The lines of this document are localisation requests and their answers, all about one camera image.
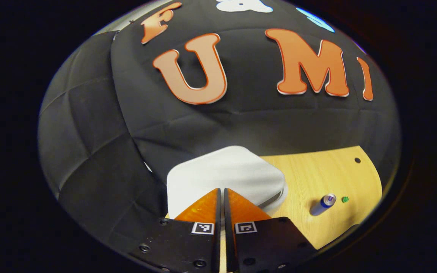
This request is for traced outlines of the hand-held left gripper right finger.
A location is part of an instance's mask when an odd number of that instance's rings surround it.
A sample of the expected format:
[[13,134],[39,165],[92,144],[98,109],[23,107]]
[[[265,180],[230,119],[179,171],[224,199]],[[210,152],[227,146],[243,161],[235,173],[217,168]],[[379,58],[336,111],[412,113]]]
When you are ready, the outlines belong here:
[[228,272],[294,273],[317,255],[290,218],[273,218],[229,188],[223,206]]

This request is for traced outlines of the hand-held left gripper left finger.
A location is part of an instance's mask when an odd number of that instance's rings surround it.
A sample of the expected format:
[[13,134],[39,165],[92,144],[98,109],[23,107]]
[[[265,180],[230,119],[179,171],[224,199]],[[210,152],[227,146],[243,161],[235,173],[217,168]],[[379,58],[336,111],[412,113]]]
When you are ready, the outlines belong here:
[[163,273],[218,273],[221,207],[221,191],[211,190],[176,218],[156,220],[130,256]]

